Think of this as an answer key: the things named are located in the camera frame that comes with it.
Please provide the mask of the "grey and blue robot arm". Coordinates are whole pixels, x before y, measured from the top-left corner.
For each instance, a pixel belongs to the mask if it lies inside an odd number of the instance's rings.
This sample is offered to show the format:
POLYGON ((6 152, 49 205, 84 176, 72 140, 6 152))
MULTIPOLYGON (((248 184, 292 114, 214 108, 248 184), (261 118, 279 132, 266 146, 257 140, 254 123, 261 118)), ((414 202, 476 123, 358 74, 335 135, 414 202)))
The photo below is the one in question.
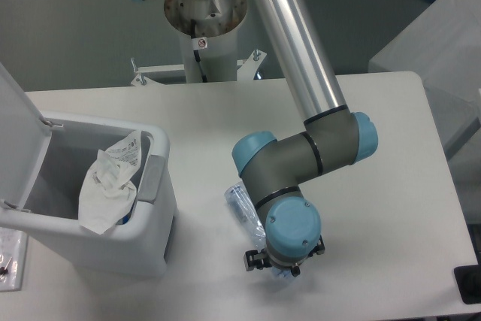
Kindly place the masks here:
MULTIPOLYGON (((165 0, 188 82, 230 85, 239 79, 237 30, 247 1, 165 0)), ((305 261, 325 251, 321 216, 301 186, 372 156, 378 134, 368 115, 349 109, 304 1, 254 2, 283 78, 249 85, 267 102, 265 121, 278 126, 287 117, 288 128, 280 137, 256 129, 234 145, 240 184, 225 196, 264 231, 263 242, 245 252, 245 268, 297 277, 305 261)))

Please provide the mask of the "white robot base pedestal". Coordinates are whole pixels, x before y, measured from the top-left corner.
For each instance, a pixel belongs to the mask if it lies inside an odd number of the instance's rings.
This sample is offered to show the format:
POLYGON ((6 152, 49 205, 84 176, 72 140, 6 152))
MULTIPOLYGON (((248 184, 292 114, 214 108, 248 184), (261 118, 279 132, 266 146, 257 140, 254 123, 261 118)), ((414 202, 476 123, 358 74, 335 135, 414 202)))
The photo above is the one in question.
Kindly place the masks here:
POLYGON ((247 0, 165 0, 165 18, 176 32, 181 65, 138 67, 132 59, 132 86, 183 77, 187 83, 261 80, 267 53, 255 49, 238 57, 238 31, 247 15, 247 0))

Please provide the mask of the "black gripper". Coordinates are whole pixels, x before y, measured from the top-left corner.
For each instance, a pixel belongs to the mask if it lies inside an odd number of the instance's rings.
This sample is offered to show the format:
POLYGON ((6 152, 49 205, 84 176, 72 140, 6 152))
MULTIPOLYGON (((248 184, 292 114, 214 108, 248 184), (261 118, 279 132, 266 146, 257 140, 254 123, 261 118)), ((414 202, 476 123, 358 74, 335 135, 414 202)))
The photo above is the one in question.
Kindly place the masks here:
POLYGON ((244 254, 246 271, 254 269, 272 269, 276 277, 289 278, 298 277, 301 274, 300 266, 309 258, 315 255, 322 255, 325 252, 325 243, 322 236, 309 253, 304 256, 287 256, 274 249, 268 242, 261 251, 248 250, 244 254))

